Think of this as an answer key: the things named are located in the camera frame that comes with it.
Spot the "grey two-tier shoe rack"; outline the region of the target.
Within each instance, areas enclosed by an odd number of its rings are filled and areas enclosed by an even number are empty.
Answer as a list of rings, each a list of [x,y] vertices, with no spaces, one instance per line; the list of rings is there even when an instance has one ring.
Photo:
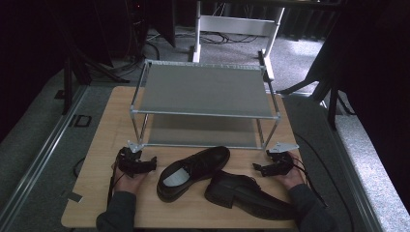
[[[130,116],[140,146],[264,150],[281,116],[263,66],[148,60]]]

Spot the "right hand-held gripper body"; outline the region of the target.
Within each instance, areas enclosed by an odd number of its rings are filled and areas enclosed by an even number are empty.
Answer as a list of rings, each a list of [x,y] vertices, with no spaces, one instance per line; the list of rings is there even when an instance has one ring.
[[[268,149],[267,156],[273,162],[268,166],[268,176],[286,175],[294,166],[289,152],[298,148],[297,144],[278,142],[273,148]]]

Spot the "black rectangular floor frame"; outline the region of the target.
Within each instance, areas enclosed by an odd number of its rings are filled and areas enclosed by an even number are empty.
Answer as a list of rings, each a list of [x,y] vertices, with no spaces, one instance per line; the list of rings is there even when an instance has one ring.
[[[69,126],[71,128],[88,128],[91,125],[92,117],[89,115],[76,115],[74,114]]]

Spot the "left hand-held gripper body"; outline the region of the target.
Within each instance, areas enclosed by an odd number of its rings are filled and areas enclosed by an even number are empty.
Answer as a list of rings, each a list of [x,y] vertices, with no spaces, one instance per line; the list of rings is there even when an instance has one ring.
[[[141,145],[128,141],[117,155],[118,168],[130,177],[142,172],[141,149]]]

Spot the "metal floor rail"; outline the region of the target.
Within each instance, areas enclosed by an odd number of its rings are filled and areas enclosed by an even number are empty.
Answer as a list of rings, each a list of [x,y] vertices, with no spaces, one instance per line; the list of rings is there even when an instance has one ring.
[[[18,185],[13,191],[4,207],[0,210],[0,232],[7,232],[13,224],[16,215],[19,213],[26,198],[30,194],[33,186],[41,176],[48,160],[51,158],[56,146],[63,136],[66,128],[71,122],[78,106],[84,98],[87,86],[79,86],[73,96],[73,102],[67,109],[66,113],[58,118],[53,130],[44,141],[41,149],[31,160],[30,165],[19,179]]]

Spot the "black leather shoe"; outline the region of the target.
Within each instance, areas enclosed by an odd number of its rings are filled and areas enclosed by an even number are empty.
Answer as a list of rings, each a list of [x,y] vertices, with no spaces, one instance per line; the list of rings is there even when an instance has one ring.
[[[158,198],[166,203],[177,200],[193,184],[212,178],[225,167],[229,159],[230,151],[224,146],[218,146],[174,161],[160,175]]]
[[[245,175],[219,171],[204,196],[211,203],[228,209],[236,206],[257,218],[290,220],[297,216],[291,204],[264,192],[253,178]]]

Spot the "white desk frame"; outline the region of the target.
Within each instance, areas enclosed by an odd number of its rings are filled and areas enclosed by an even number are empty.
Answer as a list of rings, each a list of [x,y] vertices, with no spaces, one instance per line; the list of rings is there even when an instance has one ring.
[[[271,62],[271,51],[276,40],[278,29],[284,13],[284,7],[279,7],[273,20],[240,18],[229,16],[205,15],[201,13],[201,2],[196,2],[195,14],[195,44],[193,47],[192,61],[200,61],[202,32],[216,32],[248,36],[267,37],[265,49],[258,52],[259,62],[265,67],[265,74],[269,80],[274,80],[274,71]]]

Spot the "person's left hand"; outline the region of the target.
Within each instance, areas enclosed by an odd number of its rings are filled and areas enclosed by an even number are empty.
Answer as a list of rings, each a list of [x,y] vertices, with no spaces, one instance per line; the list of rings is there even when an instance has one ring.
[[[121,171],[116,163],[111,165],[113,174],[113,192],[125,191],[137,195],[147,173],[135,174],[133,177],[128,176]]]

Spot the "black tripod stand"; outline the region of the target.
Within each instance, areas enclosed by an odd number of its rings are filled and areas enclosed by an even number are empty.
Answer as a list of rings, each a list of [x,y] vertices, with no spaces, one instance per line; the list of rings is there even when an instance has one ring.
[[[315,102],[323,101],[327,95],[330,95],[330,105],[327,114],[327,121],[333,130],[336,130],[336,113],[337,113],[337,98],[339,82],[337,72],[340,64],[346,56],[346,51],[336,50],[332,48],[322,48],[316,58],[314,59],[306,78],[283,90],[278,92],[283,95],[290,95],[297,90],[308,86],[314,81],[318,85],[314,89],[311,97]]]
[[[104,74],[111,80],[118,83],[129,83],[128,80],[115,75],[113,72],[104,68],[99,63],[93,61],[85,53],[83,53],[76,45],[70,32],[66,29],[61,29],[60,33],[64,41],[64,47],[68,52],[64,63],[64,109],[63,114],[66,115],[73,106],[73,77],[76,78],[80,85],[89,85],[92,77],[87,70],[90,65],[99,73]]]

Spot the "grey tape piece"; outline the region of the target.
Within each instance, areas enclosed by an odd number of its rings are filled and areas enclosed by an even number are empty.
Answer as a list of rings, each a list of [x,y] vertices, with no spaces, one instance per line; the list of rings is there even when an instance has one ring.
[[[82,200],[82,196],[68,190],[63,190],[61,193],[61,197],[67,198],[69,200],[72,200],[73,202],[79,203]]]

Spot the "person's right hand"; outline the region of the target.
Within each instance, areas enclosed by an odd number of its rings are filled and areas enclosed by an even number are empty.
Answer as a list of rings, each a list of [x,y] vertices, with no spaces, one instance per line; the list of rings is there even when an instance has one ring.
[[[291,190],[292,188],[305,183],[303,174],[296,166],[293,166],[286,175],[275,176],[275,179],[279,181],[287,190]]]

